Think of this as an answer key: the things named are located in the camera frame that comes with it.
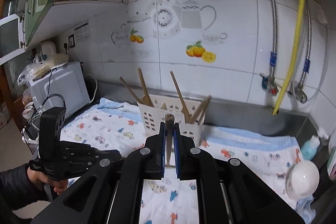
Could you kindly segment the black sleeved left forearm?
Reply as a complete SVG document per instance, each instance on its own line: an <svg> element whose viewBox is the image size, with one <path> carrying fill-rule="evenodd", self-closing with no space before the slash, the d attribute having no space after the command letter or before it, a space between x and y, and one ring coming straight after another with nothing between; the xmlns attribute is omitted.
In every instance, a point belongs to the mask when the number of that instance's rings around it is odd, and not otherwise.
<svg viewBox="0 0 336 224"><path fill-rule="evenodd" d="M44 188L30 181L28 164L1 172L1 223L31 223L31 218L20 218L13 213L37 201L47 201Z"/></svg>

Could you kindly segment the person's left hand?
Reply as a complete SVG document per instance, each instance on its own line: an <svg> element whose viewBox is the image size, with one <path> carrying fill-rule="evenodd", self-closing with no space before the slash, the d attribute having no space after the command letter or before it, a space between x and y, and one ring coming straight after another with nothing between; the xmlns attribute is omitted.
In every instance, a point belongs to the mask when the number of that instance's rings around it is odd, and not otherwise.
<svg viewBox="0 0 336 224"><path fill-rule="evenodd" d="M30 182L32 182L34 186L36 186L40 190L44 188L44 185L48 185L53 188L54 192L57 195L62 194L68 188L68 180L52 180L46 174L39 171L31 170L30 167L28 167L27 169L27 176Z"/></svg>

